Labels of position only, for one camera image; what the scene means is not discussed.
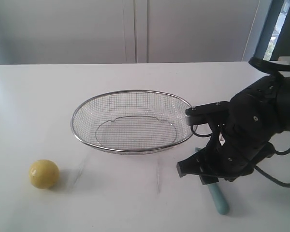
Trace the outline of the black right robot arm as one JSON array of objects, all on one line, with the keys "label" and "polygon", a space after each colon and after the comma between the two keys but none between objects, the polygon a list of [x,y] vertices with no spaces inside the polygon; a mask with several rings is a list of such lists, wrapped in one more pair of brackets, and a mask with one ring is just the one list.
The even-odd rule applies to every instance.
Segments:
[{"label": "black right robot arm", "polygon": [[258,171],[258,164],[272,155],[284,156],[270,139],[290,132],[290,77],[265,76],[237,93],[230,101],[191,107],[187,124],[207,124],[206,147],[177,163],[180,177],[198,175],[203,184],[227,181]]}]

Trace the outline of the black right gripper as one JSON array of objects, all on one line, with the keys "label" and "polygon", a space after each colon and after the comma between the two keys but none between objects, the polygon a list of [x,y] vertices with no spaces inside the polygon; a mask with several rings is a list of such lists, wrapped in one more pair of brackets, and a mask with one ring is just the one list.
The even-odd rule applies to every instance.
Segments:
[{"label": "black right gripper", "polygon": [[177,163],[179,177],[198,175],[202,185],[209,185],[253,173],[270,138],[283,131],[276,107],[283,82],[283,77],[265,76],[232,97],[226,121],[209,124],[206,148]]}]

